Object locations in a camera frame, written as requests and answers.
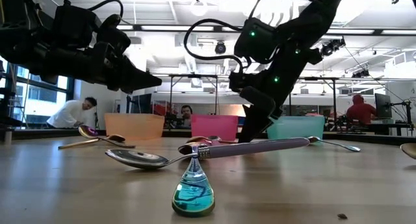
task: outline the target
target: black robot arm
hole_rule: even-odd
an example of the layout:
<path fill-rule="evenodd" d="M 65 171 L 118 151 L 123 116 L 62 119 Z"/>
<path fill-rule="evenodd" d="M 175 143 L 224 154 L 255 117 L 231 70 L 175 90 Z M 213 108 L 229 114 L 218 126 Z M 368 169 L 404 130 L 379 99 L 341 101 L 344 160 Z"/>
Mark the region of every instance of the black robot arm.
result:
<path fill-rule="evenodd" d="M 328 31 L 342 0 L 310 1 L 298 18 L 277 28 L 249 17 L 244 27 L 238 29 L 241 34 L 235 44 L 235 56 L 247 59 L 248 63 L 251 59 L 261 64 L 271 62 L 267 70 L 258 74 L 245 74 L 240 68 L 238 73 L 229 76 L 230 88 L 253 104 L 250 108 L 244 107 L 246 120 L 239 142 L 250 142 L 272 124 L 271 118 L 278 119 L 282 113 L 280 106 L 306 64 L 317 64 L 322 60 L 319 50 L 310 48 Z M 187 36 L 194 26 L 206 22 L 227 26 L 224 22 L 211 19 L 195 23 L 185 35 L 188 52 Z"/>
<path fill-rule="evenodd" d="M 162 80 L 140 71 L 124 55 L 131 41 L 117 29 L 122 10 L 103 23 L 93 13 L 111 1 L 122 8 L 119 0 L 90 9 L 65 0 L 53 19 L 33 0 L 1 0 L 0 56 L 52 84 L 63 75 L 127 93 L 161 85 Z M 96 43 L 90 47 L 93 33 Z"/>

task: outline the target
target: desk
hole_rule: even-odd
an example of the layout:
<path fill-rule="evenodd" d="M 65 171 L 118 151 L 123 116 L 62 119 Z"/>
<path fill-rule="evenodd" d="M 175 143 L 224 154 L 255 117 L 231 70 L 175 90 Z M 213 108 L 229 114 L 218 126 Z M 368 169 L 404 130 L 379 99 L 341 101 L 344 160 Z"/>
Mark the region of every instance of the desk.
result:
<path fill-rule="evenodd" d="M 340 213 L 346 223 L 414 222 L 416 165 L 395 146 L 349 142 L 362 152 L 322 145 L 204 160 L 216 208 L 187 219 L 170 201 L 188 161 L 145 172 L 105 156 L 104 143 L 57 150 L 78 140 L 0 147 L 0 223 L 334 224 Z M 144 141 L 137 150 L 175 158 L 185 140 Z"/>
<path fill-rule="evenodd" d="M 389 135 L 389 129 L 395 128 L 397 131 L 397 136 L 402 135 L 402 129 L 412 129 L 414 128 L 413 124 L 407 123 L 390 123 L 390 124 L 383 124 L 383 123 L 372 123 L 369 126 L 370 131 L 374 131 L 376 134 L 384 134 Z"/>

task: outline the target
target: red hoodie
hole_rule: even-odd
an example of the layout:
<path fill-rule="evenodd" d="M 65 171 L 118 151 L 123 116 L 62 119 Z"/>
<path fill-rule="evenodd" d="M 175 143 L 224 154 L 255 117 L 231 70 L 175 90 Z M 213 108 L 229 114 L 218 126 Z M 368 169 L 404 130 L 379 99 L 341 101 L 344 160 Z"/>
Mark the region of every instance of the red hoodie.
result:
<path fill-rule="evenodd" d="M 371 123 L 371 114 L 376 115 L 376 109 L 367 103 L 364 103 L 364 98 L 361 95 L 352 97 L 353 105 L 346 111 L 346 116 L 349 119 L 358 120 L 362 124 Z"/>

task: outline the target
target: spoon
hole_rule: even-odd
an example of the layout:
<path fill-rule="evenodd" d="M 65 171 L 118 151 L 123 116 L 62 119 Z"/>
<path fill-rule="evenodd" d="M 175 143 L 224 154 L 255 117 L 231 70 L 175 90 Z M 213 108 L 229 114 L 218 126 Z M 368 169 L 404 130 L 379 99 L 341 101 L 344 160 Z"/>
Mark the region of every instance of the spoon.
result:
<path fill-rule="evenodd" d="M 134 148 L 134 145 L 126 145 L 125 142 L 125 138 L 123 136 L 117 135 L 117 134 L 112 134 L 108 137 L 100 137 L 98 136 L 98 132 L 95 131 L 94 129 L 86 126 L 86 125 L 82 125 L 78 127 L 78 131 L 79 134 L 81 134 L 81 136 L 84 136 L 85 138 L 88 139 L 95 139 L 95 140 L 104 140 L 106 142 L 112 143 L 114 145 L 117 145 L 118 147 L 126 147 L 126 148 Z"/>
<path fill-rule="evenodd" d="M 187 147 L 198 147 L 197 153 L 190 153 L 180 156 L 173 160 L 169 160 L 163 156 L 153 155 L 149 153 L 141 153 L 127 149 L 109 149 L 105 154 L 118 162 L 128 166 L 140 169 L 159 169 L 170 164 L 197 156 L 198 158 L 220 158 L 226 156 L 237 156 L 252 153 L 262 153 L 267 151 L 275 151 L 282 149 L 294 149 L 309 145 L 310 142 L 306 138 L 291 138 L 285 140 L 268 140 L 252 143 L 236 143 L 231 145 L 208 146 L 204 143 L 192 142 L 187 143 Z"/>
<path fill-rule="evenodd" d="M 361 151 L 361 149 L 358 148 L 358 147 L 350 146 L 350 145 L 342 145 L 342 144 L 339 144 L 339 143 L 326 142 L 326 141 L 324 141 L 324 140 L 322 140 L 322 139 L 320 139 L 319 137 L 316 137 L 316 136 L 311 136 L 311 137 L 308 137 L 307 139 L 311 143 L 323 142 L 323 143 L 329 143 L 329 144 L 332 144 L 332 145 L 338 145 L 338 146 L 341 146 L 341 147 L 343 147 L 345 149 L 348 149 L 350 151 L 353 151 L 353 152 L 360 152 Z"/>
<path fill-rule="evenodd" d="M 110 136 L 106 137 L 106 139 L 114 140 L 115 142 L 122 143 L 122 141 L 120 141 L 120 136 L 118 136 L 118 135 L 110 135 Z M 92 140 L 86 140 L 86 141 L 83 141 L 83 142 L 70 143 L 70 144 L 67 144 L 67 145 L 59 146 L 58 149 L 69 149 L 69 148 L 72 148 L 72 147 L 87 145 L 87 144 L 90 144 L 90 143 L 96 143 L 96 142 L 99 142 L 100 140 L 101 140 L 101 138 L 94 138 Z"/>
<path fill-rule="evenodd" d="M 400 149 L 403 153 L 406 153 L 411 158 L 416 159 L 416 143 L 403 143 L 400 146 Z"/>

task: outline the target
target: white shirt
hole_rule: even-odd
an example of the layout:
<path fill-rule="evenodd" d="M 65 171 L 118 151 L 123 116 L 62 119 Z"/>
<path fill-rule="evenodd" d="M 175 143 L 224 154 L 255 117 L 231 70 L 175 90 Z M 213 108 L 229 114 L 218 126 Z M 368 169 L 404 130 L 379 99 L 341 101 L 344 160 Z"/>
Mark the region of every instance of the white shirt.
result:
<path fill-rule="evenodd" d="M 84 122 L 83 103 L 81 101 L 68 101 L 46 122 L 56 128 L 74 128 L 77 121 Z"/>

